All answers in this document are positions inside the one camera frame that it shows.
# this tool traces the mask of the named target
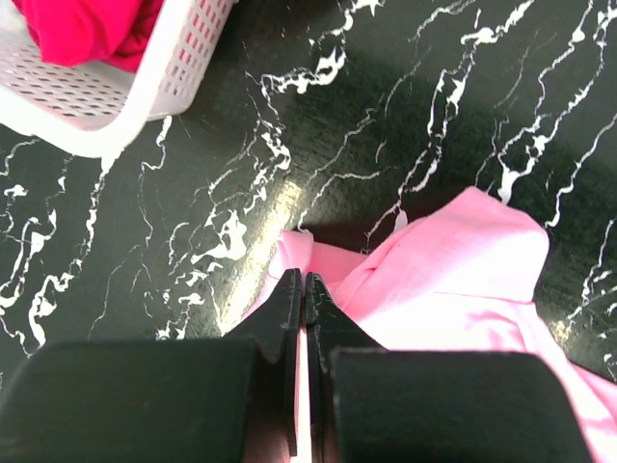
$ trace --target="red cloth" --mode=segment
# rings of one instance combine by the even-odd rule
[[[164,0],[13,0],[45,63],[137,71]]]

